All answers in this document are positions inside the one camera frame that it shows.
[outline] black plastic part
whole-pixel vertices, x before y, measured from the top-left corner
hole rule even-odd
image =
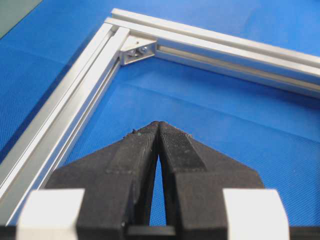
[[[1,240],[15,240],[16,239],[16,226],[0,226],[0,239]]]
[[[320,226],[290,227],[290,240],[319,240]]]
[[[157,228],[147,225],[158,155],[170,226]],[[226,240],[223,188],[264,185],[255,170],[155,121],[57,169],[46,188],[85,188],[76,224],[80,240],[172,238],[173,230],[179,240]],[[294,231],[306,236],[302,228]]]
[[[167,224],[184,240],[226,240],[223,188],[263,188],[257,172],[165,122],[159,145]]]
[[[86,229],[87,240],[99,234],[95,230]],[[125,232],[126,238],[129,240],[178,240],[176,229],[174,226],[145,226],[130,225]],[[1,240],[15,240],[15,226],[0,226]],[[290,240],[319,240],[319,226],[292,226],[290,227]]]
[[[129,226],[126,232],[129,240],[175,240],[174,226]]]
[[[123,240],[126,224],[149,224],[158,125],[153,122],[53,172],[47,189],[85,189],[76,223],[80,240]]]

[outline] white tape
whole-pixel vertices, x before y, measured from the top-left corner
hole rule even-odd
[[[32,191],[17,223],[17,240],[77,240],[84,189]]]
[[[274,189],[224,188],[228,240],[289,240],[286,211]]]

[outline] aluminum frame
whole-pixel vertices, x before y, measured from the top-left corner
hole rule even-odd
[[[153,56],[320,99],[320,57],[115,8],[0,165],[0,225],[64,162],[120,65]]]

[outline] screw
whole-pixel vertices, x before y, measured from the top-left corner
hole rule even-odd
[[[146,54],[146,53],[148,52],[148,47],[147,47],[147,46],[139,47],[139,48],[138,48],[138,51],[139,51],[141,54]]]

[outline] textured blue surface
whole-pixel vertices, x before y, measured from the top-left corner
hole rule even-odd
[[[0,161],[112,8],[320,56],[316,0],[44,0],[0,39]],[[291,225],[319,225],[319,103],[148,59],[119,71],[67,163],[163,120],[257,169],[278,189]],[[157,189],[150,222],[161,225]]]
[[[161,163],[156,163],[153,196],[150,213],[150,226],[166,225],[164,187],[162,184]]]
[[[154,120],[256,169],[291,225],[320,224],[320,100],[146,59],[119,71],[65,164]]]

